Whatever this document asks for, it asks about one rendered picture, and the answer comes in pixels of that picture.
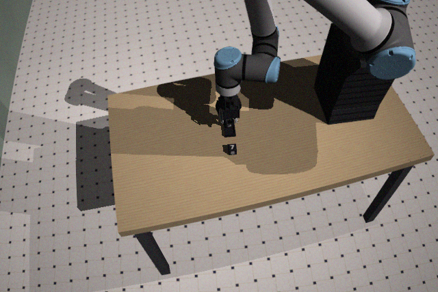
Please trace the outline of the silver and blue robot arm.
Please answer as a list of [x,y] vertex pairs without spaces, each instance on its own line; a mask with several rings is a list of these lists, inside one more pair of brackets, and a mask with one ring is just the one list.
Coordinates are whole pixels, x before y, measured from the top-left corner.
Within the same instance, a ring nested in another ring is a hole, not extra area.
[[[405,76],[415,66],[415,49],[407,18],[410,0],[304,0],[342,31],[344,46],[366,62],[377,79]],[[253,37],[252,54],[225,47],[214,56],[216,91],[234,96],[242,81],[276,83],[279,28],[271,0],[244,0]],[[351,38],[352,37],[352,38]]]

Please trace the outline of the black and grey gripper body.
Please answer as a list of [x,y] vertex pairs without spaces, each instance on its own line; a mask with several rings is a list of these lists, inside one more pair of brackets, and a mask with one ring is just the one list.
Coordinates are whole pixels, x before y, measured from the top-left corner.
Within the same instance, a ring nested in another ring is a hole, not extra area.
[[[240,118],[240,107],[238,102],[237,94],[234,96],[222,96],[218,97],[219,105],[220,105],[220,117],[222,117],[223,111],[223,119],[232,119],[232,118]],[[235,101],[235,102],[232,102]],[[230,102],[230,106],[229,106]],[[226,109],[225,109],[226,103]]]

